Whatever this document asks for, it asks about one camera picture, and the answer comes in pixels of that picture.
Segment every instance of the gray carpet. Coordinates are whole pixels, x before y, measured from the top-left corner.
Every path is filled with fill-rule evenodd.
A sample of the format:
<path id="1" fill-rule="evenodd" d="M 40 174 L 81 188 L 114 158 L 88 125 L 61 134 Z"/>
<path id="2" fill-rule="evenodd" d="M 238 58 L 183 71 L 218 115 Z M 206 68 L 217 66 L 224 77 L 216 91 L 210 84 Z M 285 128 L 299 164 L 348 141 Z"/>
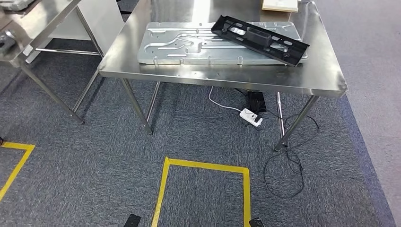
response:
<path id="1" fill-rule="evenodd" d="M 87 42 L 53 41 L 51 46 L 84 49 Z M 42 54 L 33 70 L 63 100 L 73 105 L 99 59 Z M 146 108 L 154 82 L 131 81 Z M 30 158 L 0 202 L 1 224 L 123 225 L 130 213 L 150 226 L 164 157 L 248 167 L 252 217 L 268 226 L 378 226 L 366 180 L 359 168 L 337 99 L 322 98 L 312 110 L 321 133 L 296 149 L 302 162 L 304 190 L 292 199 L 267 191 L 263 165 L 275 153 L 277 120 L 263 114 L 260 130 L 238 113 L 207 99 L 210 87 L 164 83 L 147 136 L 116 79 L 98 78 L 79 114 L 79 125 L 25 74 L 1 91 L 0 128 L 10 141 L 36 144 Z M 299 111 L 306 96 L 283 94 L 284 115 Z M 216 88 L 212 97 L 242 108 L 245 98 L 233 89 Z M 274 94 L 265 93 L 274 110 Z M 306 120 L 291 141 L 315 132 Z M 290 195 L 300 178 L 283 157 L 267 166 L 273 192 Z M 241 226 L 240 175 L 173 166 L 161 208 L 161 226 Z"/>

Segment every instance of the table top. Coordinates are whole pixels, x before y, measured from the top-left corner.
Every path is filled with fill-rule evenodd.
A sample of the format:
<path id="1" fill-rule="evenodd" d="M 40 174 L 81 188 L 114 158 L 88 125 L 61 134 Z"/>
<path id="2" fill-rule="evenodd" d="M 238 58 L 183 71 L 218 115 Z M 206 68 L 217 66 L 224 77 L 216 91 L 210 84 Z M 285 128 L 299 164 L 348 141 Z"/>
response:
<path id="1" fill-rule="evenodd" d="M 17 41 L 9 53 L 0 56 L 0 63 L 17 67 L 17 57 L 26 48 L 26 51 L 37 48 L 80 1 L 36 0 L 25 10 L 0 12 L 1 31 L 13 31 Z"/>
<path id="2" fill-rule="evenodd" d="M 104 77 L 143 79 L 294 94 L 341 97 L 348 86 L 314 2 L 298 13 L 261 10 L 259 0 L 140 0 L 99 64 Z M 305 63 L 283 65 L 145 65 L 137 53 L 149 22 L 291 21 L 310 45 Z"/>

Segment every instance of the stainless steel table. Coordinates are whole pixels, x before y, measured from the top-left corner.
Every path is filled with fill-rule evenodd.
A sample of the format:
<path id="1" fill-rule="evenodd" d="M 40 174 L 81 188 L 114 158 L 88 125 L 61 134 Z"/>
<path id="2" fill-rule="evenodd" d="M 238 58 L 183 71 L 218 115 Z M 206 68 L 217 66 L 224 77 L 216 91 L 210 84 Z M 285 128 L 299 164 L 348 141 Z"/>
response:
<path id="1" fill-rule="evenodd" d="M 32 51 L 60 52 L 84 55 L 100 55 L 103 53 L 85 21 L 81 11 L 77 7 L 81 0 L 36 0 L 28 8 L 18 12 L 2 12 L 0 10 L 0 29 L 1 31 L 11 31 L 17 44 L 6 54 L 0 55 L 0 64 L 20 67 L 30 78 L 32 78 L 47 94 L 60 104 L 71 116 L 83 123 L 76 111 L 83 98 L 95 80 L 95 73 L 86 88 L 79 96 L 75 106 L 70 109 L 57 95 L 46 86 L 27 66 L 25 60 Z M 52 50 L 38 49 L 38 46 L 50 35 L 56 26 L 73 10 L 77 8 L 77 14 L 86 32 L 95 45 L 98 52 L 85 52 L 75 50 Z"/>
<path id="2" fill-rule="evenodd" d="M 275 91 L 281 139 L 280 150 L 320 96 L 341 97 L 347 83 L 314 2 L 300 2 L 298 13 L 261 10 L 259 0 L 140 0 L 112 47 L 100 63 L 103 77 L 120 78 L 145 129 L 160 82 Z M 291 21 L 310 45 L 309 59 L 297 67 L 283 65 L 143 65 L 137 53 L 149 22 L 214 22 L 220 15 L 243 21 Z M 158 81 L 147 115 L 143 114 L 127 79 Z M 281 114 L 280 92 L 311 95 L 287 132 Z"/>

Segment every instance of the electrical cord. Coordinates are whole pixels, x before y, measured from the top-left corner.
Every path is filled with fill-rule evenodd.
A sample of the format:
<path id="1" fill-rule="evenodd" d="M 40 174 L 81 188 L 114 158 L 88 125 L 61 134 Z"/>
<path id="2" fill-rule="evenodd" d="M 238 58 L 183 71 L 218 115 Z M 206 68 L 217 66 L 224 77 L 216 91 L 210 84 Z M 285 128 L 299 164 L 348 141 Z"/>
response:
<path id="1" fill-rule="evenodd" d="M 293 160 L 292 158 L 290 158 L 289 152 L 293 152 L 293 153 L 294 153 L 294 156 L 295 156 L 295 158 L 296 158 L 297 160 Z M 284 196 L 284 195 L 280 195 L 280 194 L 278 194 L 278 193 L 275 193 L 275 192 L 269 187 L 269 185 L 268 185 L 268 183 L 267 183 L 267 180 L 266 180 L 266 166 L 267 166 L 267 164 L 269 163 L 270 160 L 272 160 L 272 159 L 275 158 L 275 157 L 279 157 L 279 156 L 281 156 L 282 154 L 285 154 L 285 155 L 286 155 L 287 160 L 288 160 L 288 165 L 289 165 L 291 171 L 292 171 L 293 173 L 295 173 L 295 174 L 299 174 L 299 176 L 301 177 L 301 185 L 300 185 L 300 187 L 298 188 L 298 190 L 297 190 L 295 193 L 293 193 L 293 194 L 290 195 L 290 196 Z M 298 166 L 299 171 L 295 171 L 295 170 L 292 168 L 291 163 L 295 163 L 295 164 Z M 305 184 L 305 183 L 304 183 L 304 175 L 303 175 L 302 172 L 303 172 L 303 168 L 302 168 L 301 161 L 300 161 L 298 155 L 297 155 L 294 151 L 289 150 L 288 148 L 286 148 L 285 151 L 283 151 L 283 152 L 281 152 L 281 153 L 278 153 L 278 154 L 276 154 L 276 155 L 273 155 L 272 157 L 270 157 L 269 159 L 267 159 L 266 163 L 265 163 L 264 166 L 263 166 L 263 179 L 264 179 L 264 183 L 265 183 L 265 185 L 266 185 L 267 190 L 269 190 L 271 194 L 273 194 L 273 195 L 275 195 L 275 196 L 277 196 L 277 197 L 279 197 L 279 198 L 282 198 L 282 199 L 291 199 L 291 198 L 294 198 L 295 196 L 297 196 L 299 193 L 301 193 L 302 190 L 304 189 L 304 184 Z"/>
<path id="2" fill-rule="evenodd" d="M 243 93 L 241 90 L 238 90 L 238 89 L 237 89 L 237 91 L 240 92 L 240 93 L 242 93 L 242 94 L 245 95 L 245 96 L 247 95 L 247 94 Z M 260 109 L 258 109 L 256 112 L 259 113 L 259 111 L 263 111 L 263 110 L 266 111 L 266 112 L 268 112 L 268 113 L 270 113 L 270 114 L 272 114 L 273 116 L 275 116 L 275 117 L 277 117 L 277 118 L 283 120 L 283 121 L 284 121 L 284 125 L 287 126 L 286 130 L 287 130 L 288 128 L 291 127 L 291 124 L 288 123 L 289 119 L 292 118 L 292 117 L 295 117 L 295 116 L 298 116 L 298 115 L 299 115 L 298 113 L 297 113 L 297 114 L 293 114 L 293 115 L 287 117 L 286 119 L 284 119 L 284 118 L 282 118 L 282 117 L 279 117 L 278 115 L 276 115 L 275 113 L 273 113 L 272 111 L 270 111 L 270 110 L 268 110 L 268 109 L 266 109 L 266 108 L 260 108 Z M 304 169 L 303 169 L 303 167 L 302 167 L 302 165 L 301 165 L 301 160 L 299 159 L 298 154 L 297 154 L 294 150 L 292 150 L 292 149 L 298 148 L 298 147 L 300 147 L 300 146 L 302 146 L 302 145 L 304 145 L 304 144 L 306 144 L 306 143 L 312 141 L 312 140 L 313 140 L 314 138 L 316 138 L 317 135 L 320 133 L 320 127 L 319 127 L 319 124 L 317 123 L 317 121 L 316 121 L 313 117 L 311 117 L 311 116 L 309 116 L 309 115 L 307 115 L 306 117 L 309 118 L 309 119 L 311 119 L 311 120 L 314 122 L 314 124 L 316 125 L 316 133 L 315 133 L 313 136 L 311 136 L 310 138 L 306 139 L 305 141 L 303 141 L 303 142 L 301 142 L 301 143 L 299 143 L 299 144 L 296 144 L 296 145 L 294 145 L 294 146 L 291 146 L 291 147 L 289 146 L 290 142 L 287 141 L 286 145 L 284 146 L 284 149 L 285 149 L 285 150 L 284 150 L 283 152 L 280 152 L 280 153 L 278 153 L 278 154 L 276 154 L 276 155 L 271 156 L 269 159 L 267 159 L 267 161 L 265 162 L 265 164 L 264 164 L 264 166 L 263 166 L 263 179 L 264 179 L 264 183 L 265 183 L 265 185 L 266 185 L 267 190 L 268 190 L 271 194 L 273 194 L 273 195 L 275 195 L 275 196 L 277 196 L 277 197 L 279 197 L 279 198 L 282 198 L 282 199 L 291 199 L 291 198 L 294 198 L 294 197 L 297 196 L 299 193 L 301 193 L 302 190 L 304 189 L 304 185 L 305 185 L 305 183 L 304 183 L 304 175 L 303 175 L 303 170 L 304 170 Z M 253 127 L 253 128 L 254 128 L 255 130 L 257 130 L 257 131 L 262 131 L 262 130 L 263 130 L 263 129 L 257 129 L 257 128 L 255 128 L 255 127 Z M 277 158 L 277 157 L 279 157 L 279 156 L 281 156 L 281 155 L 283 155 L 283 154 L 285 154 L 285 157 L 287 158 L 288 166 L 289 166 L 289 168 L 291 169 L 291 171 L 292 171 L 293 173 L 295 173 L 296 175 L 299 175 L 299 177 L 300 177 L 300 179 L 301 179 L 301 184 L 299 185 L 299 188 L 295 191 L 295 193 L 293 193 L 293 194 L 290 195 L 290 196 L 286 196 L 286 195 L 282 195 L 282 194 L 275 193 L 275 192 L 271 189 L 271 187 L 269 186 L 268 181 L 267 181 L 267 179 L 266 179 L 266 167 L 267 167 L 268 163 L 269 163 L 272 159 Z"/>
<path id="3" fill-rule="evenodd" d="M 292 116 L 287 117 L 287 118 L 284 120 L 284 121 L 285 121 L 285 124 L 290 125 L 290 124 L 287 122 L 288 119 L 289 119 L 289 118 L 292 118 L 292 117 L 294 117 L 294 116 L 297 116 L 297 115 L 299 115 L 299 114 L 294 114 L 294 115 L 292 115 Z M 317 135 L 320 133 L 320 127 L 319 127 L 319 124 L 317 123 L 317 121 L 316 121 L 313 117 L 311 117 L 311 116 L 307 116 L 307 117 L 310 118 L 310 119 L 315 123 L 315 125 L 316 125 L 316 133 L 315 133 L 313 136 L 311 136 L 310 138 L 306 139 L 305 141 L 303 141 L 303 142 L 301 142 L 301 143 L 299 143 L 299 144 L 296 144 L 296 145 L 292 146 L 291 148 L 290 148 L 290 146 L 289 146 L 290 142 L 287 141 L 287 144 L 284 146 L 285 151 L 280 152 L 280 153 L 278 153 L 278 154 L 276 154 L 276 155 L 271 156 L 269 159 L 267 159 L 267 161 L 265 162 L 265 164 L 264 164 L 264 166 L 263 166 L 263 179 L 264 179 L 264 183 L 265 183 L 265 185 L 266 185 L 267 190 L 270 191 L 270 193 L 272 193 L 273 195 L 275 195 L 275 196 L 277 196 L 277 197 L 279 197 L 279 198 L 282 198 L 282 199 L 291 199 L 291 198 L 294 198 L 294 197 L 297 196 L 299 193 L 301 193 L 302 190 L 304 189 L 304 175 L 303 175 L 303 170 L 304 170 L 304 169 L 302 168 L 301 160 L 299 159 L 298 154 L 297 154 L 294 150 L 292 150 L 292 149 L 298 148 L 298 147 L 300 147 L 300 146 L 306 144 L 307 142 L 312 141 L 312 140 L 313 140 L 314 138 L 316 138 Z M 292 153 L 292 154 L 294 155 L 295 159 L 292 159 L 292 158 L 290 157 L 290 155 L 289 155 L 290 153 Z M 288 166 L 289 166 L 289 168 L 291 169 L 291 171 L 292 171 L 293 173 L 299 175 L 299 177 L 301 178 L 301 185 L 299 186 L 299 188 L 297 189 L 297 191 L 296 191 L 295 193 L 293 193 L 292 195 L 290 195 L 290 196 L 285 196 L 285 195 L 280 195 L 280 194 L 278 194 L 278 193 L 275 193 L 275 192 L 269 187 L 269 184 L 268 184 L 268 182 L 267 182 L 267 180 L 266 180 L 266 166 L 267 166 L 267 164 L 268 164 L 272 159 L 274 159 L 274 158 L 276 158 L 276 157 L 279 157 L 279 156 L 281 156 L 281 155 L 283 155 L 283 154 L 286 155 L 286 158 L 287 158 L 287 160 L 288 160 Z M 298 168 L 298 171 L 296 171 L 296 170 L 293 169 L 291 163 L 296 164 L 296 166 L 297 166 L 297 168 Z"/>
<path id="4" fill-rule="evenodd" d="M 225 106 L 225 105 L 221 105 L 221 104 L 219 104 L 219 103 L 213 101 L 213 100 L 210 98 L 210 96 L 211 96 L 211 94 L 212 94 L 212 91 L 213 91 L 213 86 L 211 87 L 210 92 L 209 92 L 209 100 L 210 100 L 211 102 L 213 102 L 214 104 L 216 104 L 216 105 L 218 105 L 218 106 L 221 106 L 221 107 L 223 107 L 223 108 L 232 109 L 232 110 L 237 110 L 238 112 L 241 112 L 241 111 L 240 111 L 239 109 L 237 109 L 237 108 L 229 107 L 229 106 Z"/>

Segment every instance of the black cable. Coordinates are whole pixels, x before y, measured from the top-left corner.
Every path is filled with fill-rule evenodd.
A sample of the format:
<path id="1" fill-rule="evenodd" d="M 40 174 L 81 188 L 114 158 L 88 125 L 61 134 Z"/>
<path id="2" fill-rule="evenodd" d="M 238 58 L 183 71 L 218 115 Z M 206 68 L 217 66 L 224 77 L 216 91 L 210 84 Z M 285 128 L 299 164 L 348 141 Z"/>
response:
<path id="1" fill-rule="evenodd" d="M 279 197 L 279 198 L 282 198 L 282 199 L 291 199 L 291 198 L 294 198 L 294 197 L 297 196 L 299 193 L 301 193 L 302 190 L 304 189 L 304 176 L 303 176 L 303 174 L 302 174 L 303 168 L 302 168 L 302 165 L 301 165 L 301 161 L 299 160 L 298 155 L 297 155 L 295 152 L 293 152 L 293 153 L 294 153 L 295 157 L 297 158 L 297 161 L 291 159 L 291 158 L 289 157 L 289 154 L 288 154 L 289 152 L 293 152 L 293 151 L 286 149 L 285 151 L 283 151 L 283 152 L 281 152 L 281 153 L 278 153 L 278 154 L 276 154 L 276 155 L 273 155 L 272 157 L 270 157 L 269 159 L 267 159 L 266 163 L 265 163 L 264 166 L 263 166 L 263 179 L 264 179 L 264 183 L 265 183 L 265 185 L 266 185 L 267 190 L 269 190 L 271 194 L 273 194 L 273 195 L 275 195 L 275 196 L 277 196 L 277 197 Z M 270 160 L 272 160 L 273 158 L 278 157 L 278 156 L 280 156 L 280 155 L 282 155 L 282 154 L 286 154 L 286 157 L 287 157 L 287 159 L 288 159 L 288 165 L 289 165 L 291 171 L 292 171 L 293 173 L 295 173 L 295 174 L 299 174 L 300 177 L 301 177 L 301 185 L 300 185 L 299 189 L 298 189 L 294 194 L 292 194 L 292 195 L 290 195 L 290 196 L 284 196 L 284 195 L 280 195 L 280 194 L 275 193 L 275 192 L 269 187 L 269 185 L 267 184 L 267 180 L 266 180 L 266 166 L 267 166 L 267 164 L 269 163 Z M 295 163 L 295 164 L 298 166 L 299 171 L 295 171 L 295 170 L 291 167 L 291 162 Z"/>
<path id="2" fill-rule="evenodd" d="M 269 112 L 270 114 L 272 114 L 272 115 L 274 115 L 274 116 L 280 118 L 279 116 L 277 116 L 277 115 L 274 114 L 273 112 L 271 112 L 271 111 L 269 111 L 269 110 L 266 110 L 266 111 Z M 285 124 L 285 125 L 288 124 L 288 125 L 291 127 L 291 125 L 290 125 L 287 121 L 288 121 L 290 118 L 292 118 L 292 117 L 294 117 L 294 116 L 298 116 L 298 115 L 299 115 L 299 114 L 297 113 L 297 114 L 294 114 L 294 115 L 291 115 L 291 116 L 287 117 L 286 119 L 283 119 L 283 118 L 280 118 L 280 119 L 283 119 L 283 120 L 284 120 L 284 122 L 285 122 L 284 124 Z M 311 116 L 308 116 L 308 115 L 307 115 L 307 117 L 310 118 L 310 119 L 315 123 L 315 125 L 316 125 L 316 133 L 315 133 L 313 136 L 311 136 L 310 138 L 306 139 L 305 141 L 303 141 L 303 142 L 301 142 L 301 143 L 299 143 L 299 144 L 297 144 L 297 145 L 295 145 L 295 146 L 291 146 L 292 149 L 298 148 L 298 147 L 300 147 L 300 146 L 306 144 L 307 142 L 310 142 L 311 140 L 313 140 L 314 138 L 316 138 L 316 136 L 320 133 L 320 127 L 319 127 L 319 124 L 317 123 L 317 121 L 316 121 L 313 117 L 311 117 Z M 267 190 L 270 191 L 270 193 L 272 193 L 273 195 L 275 195 L 275 196 L 277 196 L 277 197 L 279 197 L 279 198 L 282 198 L 282 199 L 291 199 L 291 198 L 297 196 L 299 193 L 301 193 L 302 190 L 304 189 L 304 175 L 303 175 L 303 168 L 302 168 L 302 165 L 301 165 L 301 160 L 299 159 L 297 153 L 296 153 L 294 150 L 292 150 L 292 149 L 290 148 L 289 144 L 290 144 L 289 141 L 287 141 L 287 145 L 284 147 L 284 148 L 285 148 L 285 151 L 283 151 L 283 152 L 281 152 L 281 153 L 278 153 L 278 154 L 276 154 L 276 155 L 273 155 L 272 157 L 270 157 L 269 159 L 267 159 L 267 161 L 265 162 L 265 164 L 264 164 L 264 166 L 263 166 L 263 179 L 264 179 L 264 182 L 265 182 L 265 185 L 266 185 Z M 292 158 L 290 157 L 289 153 L 292 153 L 292 154 L 294 155 L 294 157 L 295 157 L 296 160 L 292 159 Z M 290 195 L 290 196 L 284 196 L 284 195 L 280 195 L 280 194 L 275 193 L 275 192 L 269 187 L 269 184 L 267 183 L 267 180 L 266 180 L 266 166 L 267 166 L 267 164 L 269 163 L 270 160 L 272 160 L 273 158 L 279 157 L 279 156 L 282 155 L 282 154 L 285 154 L 285 155 L 286 155 L 286 158 L 287 158 L 287 160 L 288 160 L 288 165 L 289 165 L 291 171 L 292 171 L 293 173 L 299 175 L 300 178 L 301 178 L 301 185 L 300 185 L 300 187 L 298 188 L 298 190 L 297 190 L 294 194 L 292 194 L 292 195 Z M 296 164 L 296 166 L 298 167 L 298 171 L 296 171 L 296 170 L 293 169 L 291 163 Z"/>

